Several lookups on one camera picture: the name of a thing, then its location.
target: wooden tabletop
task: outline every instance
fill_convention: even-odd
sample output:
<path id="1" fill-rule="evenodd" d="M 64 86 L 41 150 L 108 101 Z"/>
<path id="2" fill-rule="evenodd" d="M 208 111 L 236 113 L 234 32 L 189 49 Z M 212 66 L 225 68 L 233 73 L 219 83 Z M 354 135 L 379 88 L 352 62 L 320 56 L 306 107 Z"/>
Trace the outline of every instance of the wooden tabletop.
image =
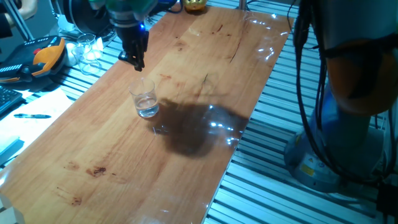
<path id="1" fill-rule="evenodd" d="M 288 32 L 270 14 L 165 15 L 144 71 L 117 62 L 0 172 L 0 192 L 26 223 L 200 223 Z M 137 77 L 156 84 L 152 119 L 134 109 Z"/>

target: clear drinking glass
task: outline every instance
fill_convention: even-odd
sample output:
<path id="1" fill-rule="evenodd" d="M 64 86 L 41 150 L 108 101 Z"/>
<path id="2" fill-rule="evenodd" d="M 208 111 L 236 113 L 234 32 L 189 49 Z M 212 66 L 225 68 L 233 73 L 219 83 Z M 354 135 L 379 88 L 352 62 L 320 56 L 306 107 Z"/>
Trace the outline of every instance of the clear drinking glass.
<path id="1" fill-rule="evenodd" d="M 76 58 L 81 72 L 85 75 L 96 74 L 100 71 L 100 63 L 94 57 L 90 57 L 91 46 L 77 44 L 72 49 L 72 54 Z"/>
<path id="2" fill-rule="evenodd" d="M 129 87 L 139 116 L 151 118 L 159 111 L 155 93 L 155 83 L 149 78 L 138 78 Z"/>
<path id="3" fill-rule="evenodd" d="M 94 34 L 83 34 L 83 35 L 79 36 L 79 38 L 77 38 L 78 44 L 91 46 L 91 51 L 88 52 L 88 54 L 87 54 L 88 58 L 99 59 L 102 57 L 103 51 L 100 50 L 100 47 L 98 47 L 97 41 L 98 40 Z"/>
<path id="4" fill-rule="evenodd" d="M 94 34 L 83 34 L 77 38 L 78 44 L 95 44 L 95 35 Z"/>

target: keyboard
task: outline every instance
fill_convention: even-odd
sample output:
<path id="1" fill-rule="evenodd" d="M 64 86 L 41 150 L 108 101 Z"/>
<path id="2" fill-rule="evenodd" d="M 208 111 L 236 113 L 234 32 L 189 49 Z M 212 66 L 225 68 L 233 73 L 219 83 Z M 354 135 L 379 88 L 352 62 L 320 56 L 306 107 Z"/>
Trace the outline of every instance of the keyboard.
<path id="1" fill-rule="evenodd" d="M 22 100 L 22 93 L 0 86 L 0 114 Z"/>

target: paper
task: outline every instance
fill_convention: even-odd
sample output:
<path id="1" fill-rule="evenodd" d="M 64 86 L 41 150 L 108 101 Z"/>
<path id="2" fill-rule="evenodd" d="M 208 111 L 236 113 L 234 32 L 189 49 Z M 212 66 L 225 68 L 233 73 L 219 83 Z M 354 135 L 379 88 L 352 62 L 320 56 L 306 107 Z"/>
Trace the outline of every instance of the paper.
<path id="1" fill-rule="evenodd" d="M 27 91 L 27 90 L 22 90 L 22 91 L 20 91 L 20 90 L 14 90 L 14 91 L 17 91 L 18 93 L 22 93 L 23 99 L 26 99 L 26 98 L 28 98 L 28 97 L 30 97 L 30 96 L 33 95 L 32 92 L 29 92 L 29 91 Z"/>
<path id="2" fill-rule="evenodd" d="M 20 154 L 33 141 L 35 141 L 65 110 L 71 105 L 71 101 L 58 88 L 46 95 L 14 110 L 0 121 L 0 135 L 19 136 L 24 145 L 13 156 Z M 51 118 L 15 118 L 14 114 L 46 114 Z"/>

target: water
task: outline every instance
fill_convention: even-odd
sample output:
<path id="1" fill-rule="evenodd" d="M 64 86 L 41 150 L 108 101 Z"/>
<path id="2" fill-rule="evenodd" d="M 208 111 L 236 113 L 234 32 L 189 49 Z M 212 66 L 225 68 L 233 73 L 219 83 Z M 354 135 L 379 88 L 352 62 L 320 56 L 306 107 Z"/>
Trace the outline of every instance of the water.
<path id="1" fill-rule="evenodd" d="M 135 101 L 137 113 L 143 118 L 153 117 L 159 111 L 159 105 L 154 97 L 138 96 Z"/>

